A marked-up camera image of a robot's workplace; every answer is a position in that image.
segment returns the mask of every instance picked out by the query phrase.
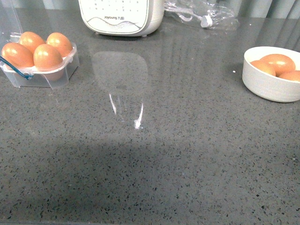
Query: plastic egg carton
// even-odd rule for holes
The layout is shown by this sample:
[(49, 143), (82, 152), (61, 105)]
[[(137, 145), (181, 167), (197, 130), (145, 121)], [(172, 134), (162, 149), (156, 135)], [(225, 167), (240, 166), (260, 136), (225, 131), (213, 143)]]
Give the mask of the plastic egg carton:
[(72, 43), (73, 50), (67, 57), (63, 58), (63, 62), (59, 64), (56, 69), (49, 69), (40, 71), (36, 67), (25, 67), (19, 70), (25, 75), (33, 75), (29, 80), (20, 76), (11, 68), (8, 68), (2, 61), (0, 68), (11, 81), (13, 86), (20, 87), (50, 87), (52, 89), (62, 87), (68, 84), (70, 77), (79, 67), (79, 59), (77, 47)]
[[(18, 15), (11, 0), (0, 0), (0, 50), (8, 42), (18, 42), (23, 33)], [(55, 69), (37, 70), (35, 67), (18, 68), (25, 75), (33, 75), (30, 80), (20, 76), (2, 61), (0, 68), (17, 87), (50, 87), (58, 88), (68, 84), (70, 77), (79, 66), (77, 47), (75, 43), (71, 43), (73, 50), (67, 57), (63, 58), (63, 62)]]

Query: clear plastic bag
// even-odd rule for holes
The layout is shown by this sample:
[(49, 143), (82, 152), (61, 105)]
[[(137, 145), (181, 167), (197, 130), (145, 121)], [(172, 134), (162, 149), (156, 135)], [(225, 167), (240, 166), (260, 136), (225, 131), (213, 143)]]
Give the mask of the clear plastic bag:
[(237, 30), (234, 12), (219, 3), (202, 0), (165, 0), (166, 15), (184, 24), (210, 30)]

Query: brown egg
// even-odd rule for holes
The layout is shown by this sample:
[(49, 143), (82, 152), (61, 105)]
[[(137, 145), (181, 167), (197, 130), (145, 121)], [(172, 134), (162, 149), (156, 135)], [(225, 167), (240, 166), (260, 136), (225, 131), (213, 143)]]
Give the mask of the brown egg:
[(53, 46), (42, 44), (34, 51), (33, 61), (37, 69), (55, 69), (62, 63), (62, 57)]
[(300, 82), (300, 70), (294, 70), (288, 73), (281, 74), (279, 78)]
[(33, 54), (39, 45), (45, 44), (45, 41), (36, 33), (27, 31), (20, 36), (19, 43), (28, 48)]
[(11, 42), (4, 45), (1, 55), (17, 68), (34, 66), (33, 54), (19, 43)]
[(266, 62), (261, 61), (261, 60), (255, 60), (255, 61), (251, 62), (251, 65), (256, 67), (257, 69), (267, 73), (267, 74), (270, 74), (272, 76), (276, 76), (275, 69), (269, 63), (266, 63)]
[(276, 72), (276, 76), (295, 70), (294, 61), (282, 54), (270, 54), (261, 58), (262, 61), (271, 64)]
[(61, 33), (52, 33), (47, 38), (47, 44), (55, 47), (62, 57), (66, 57), (73, 50), (72, 44), (69, 39)]

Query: speckled quartz countertop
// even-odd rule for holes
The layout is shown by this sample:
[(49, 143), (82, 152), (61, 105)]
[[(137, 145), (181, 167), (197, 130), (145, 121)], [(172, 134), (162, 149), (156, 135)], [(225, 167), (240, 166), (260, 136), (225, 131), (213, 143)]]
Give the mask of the speckled quartz countertop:
[(299, 50), (299, 22), (165, 18), (125, 38), (95, 35), (78, 11), (18, 14), (24, 31), (75, 42), (80, 67), (56, 90), (0, 72), (1, 222), (300, 224), (300, 101), (241, 78), (248, 48)]

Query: white appliance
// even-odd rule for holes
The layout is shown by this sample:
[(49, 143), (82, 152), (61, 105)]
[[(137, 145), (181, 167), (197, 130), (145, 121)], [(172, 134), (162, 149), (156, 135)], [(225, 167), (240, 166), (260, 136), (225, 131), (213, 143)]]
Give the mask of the white appliance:
[(146, 36), (164, 16), (165, 0), (79, 0), (84, 23), (98, 34)]

